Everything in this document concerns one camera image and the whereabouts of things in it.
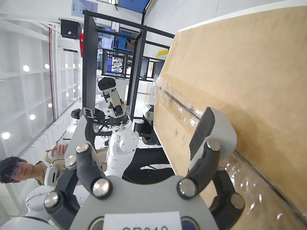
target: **red pipe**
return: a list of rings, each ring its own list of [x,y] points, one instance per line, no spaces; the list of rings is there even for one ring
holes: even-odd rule
[[[51,33],[51,29],[49,28],[49,71],[50,71],[50,87],[51,87],[51,102],[52,102],[53,121],[55,122],[56,119],[55,119],[55,116],[54,116],[53,90],[52,90],[52,74],[51,74],[50,33]]]

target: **poster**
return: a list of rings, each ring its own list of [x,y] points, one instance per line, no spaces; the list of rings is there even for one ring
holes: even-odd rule
[[[97,9],[98,3],[96,2],[86,0],[72,0],[71,15],[75,17],[84,17],[82,13],[83,10],[97,12]]]

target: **black speaker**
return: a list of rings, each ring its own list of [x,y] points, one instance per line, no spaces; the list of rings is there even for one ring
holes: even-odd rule
[[[79,22],[61,20],[61,35],[63,38],[79,39],[81,32],[82,30]]]

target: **camera lens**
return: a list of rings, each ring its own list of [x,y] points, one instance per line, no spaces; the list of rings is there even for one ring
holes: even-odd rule
[[[190,221],[181,222],[182,230],[197,230],[196,226]]]
[[[190,217],[181,218],[182,230],[200,230],[196,221]]]

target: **metal screw head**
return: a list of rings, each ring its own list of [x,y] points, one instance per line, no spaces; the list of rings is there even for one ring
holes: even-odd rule
[[[77,146],[77,152],[78,153],[83,153],[85,152],[86,150],[88,150],[90,147],[90,145],[88,143],[82,143],[81,145]]]
[[[49,193],[45,200],[44,200],[44,204],[47,208],[51,208],[54,207],[59,201],[59,195],[53,191],[51,193]]]
[[[219,146],[219,144],[215,140],[207,141],[207,147],[210,148],[213,151],[220,150],[220,146]]]
[[[70,155],[65,159],[65,165],[67,167],[72,167],[76,165],[76,163],[77,163],[77,158],[75,155]]]
[[[183,178],[179,182],[179,190],[181,194],[186,197],[192,197],[196,194],[196,186],[193,181],[188,178]]]
[[[110,189],[109,180],[101,178],[93,186],[93,194],[97,197],[104,196]]]
[[[230,198],[230,201],[231,201],[231,204],[236,208],[236,209],[243,209],[244,208],[244,199],[243,197],[241,197],[240,194],[238,193],[234,193],[231,195],[231,198]]]

